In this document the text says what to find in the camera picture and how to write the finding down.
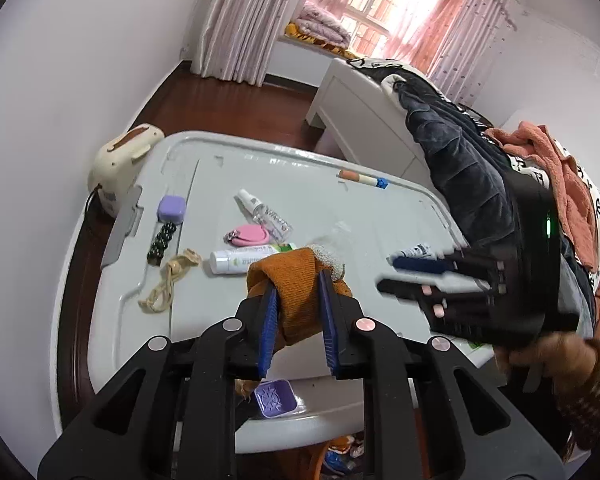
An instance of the striped sleeve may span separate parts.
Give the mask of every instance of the striped sleeve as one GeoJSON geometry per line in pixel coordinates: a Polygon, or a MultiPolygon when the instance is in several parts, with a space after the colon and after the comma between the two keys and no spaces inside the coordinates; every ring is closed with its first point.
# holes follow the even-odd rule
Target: striped sleeve
{"type": "Polygon", "coordinates": [[[600,341],[587,343],[598,356],[591,377],[577,390],[557,397],[558,409],[569,419],[580,449],[592,449],[600,437],[600,341]]]}

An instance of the beige hair tie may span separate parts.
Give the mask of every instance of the beige hair tie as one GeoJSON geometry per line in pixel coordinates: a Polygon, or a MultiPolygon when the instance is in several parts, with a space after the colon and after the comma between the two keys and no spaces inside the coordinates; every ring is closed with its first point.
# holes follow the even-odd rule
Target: beige hair tie
{"type": "Polygon", "coordinates": [[[162,281],[154,287],[146,300],[138,300],[138,305],[151,312],[163,312],[173,303],[173,284],[182,278],[191,267],[198,266],[202,258],[196,251],[185,249],[182,254],[174,256],[162,268],[162,281]],[[158,297],[162,295],[162,303],[155,306],[158,297]]]}

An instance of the small white bottle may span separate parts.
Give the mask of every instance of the small white bottle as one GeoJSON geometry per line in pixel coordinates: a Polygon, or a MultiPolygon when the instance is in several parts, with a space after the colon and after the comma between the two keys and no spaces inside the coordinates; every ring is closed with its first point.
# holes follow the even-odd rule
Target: small white bottle
{"type": "Polygon", "coordinates": [[[246,274],[253,262],[258,262],[276,253],[293,251],[294,244],[257,245],[214,251],[209,256],[209,266],[214,274],[246,274]]]}
{"type": "Polygon", "coordinates": [[[289,238],[293,228],[288,222],[280,218],[273,209],[245,189],[238,192],[238,199],[247,211],[253,215],[253,219],[264,227],[275,241],[282,243],[289,238]]]}

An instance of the purple box lid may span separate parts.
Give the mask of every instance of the purple box lid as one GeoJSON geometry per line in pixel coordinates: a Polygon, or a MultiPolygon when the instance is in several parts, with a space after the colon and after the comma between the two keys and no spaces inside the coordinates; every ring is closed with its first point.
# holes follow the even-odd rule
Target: purple box lid
{"type": "Polygon", "coordinates": [[[158,220],[160,222],[173,222],[182,224],[184,212],[187,209],[187,201],[181,196],[165,195],[158,205],[158,220]]]}
{"type": "Polygon", "coordinates": [[[286,379],[278,379],[260,384],[254,391],[260,411],[267,418],[292,412],[298,407],[298,401],[286,379]]]}

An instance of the white plastic device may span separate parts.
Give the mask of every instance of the white plastic device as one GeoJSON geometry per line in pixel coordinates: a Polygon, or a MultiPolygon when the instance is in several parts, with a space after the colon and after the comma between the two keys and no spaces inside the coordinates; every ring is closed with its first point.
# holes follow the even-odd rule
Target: white plastic device
{"type": "Polygon", "coordinates": [[[140,173],[147,154],[162,139],[164,133],[160,128],[140,124],[98,150],[87,186],[93,191],[100,184],[100,202],[113,218],[118,215],[122,199],[140,173]]]}

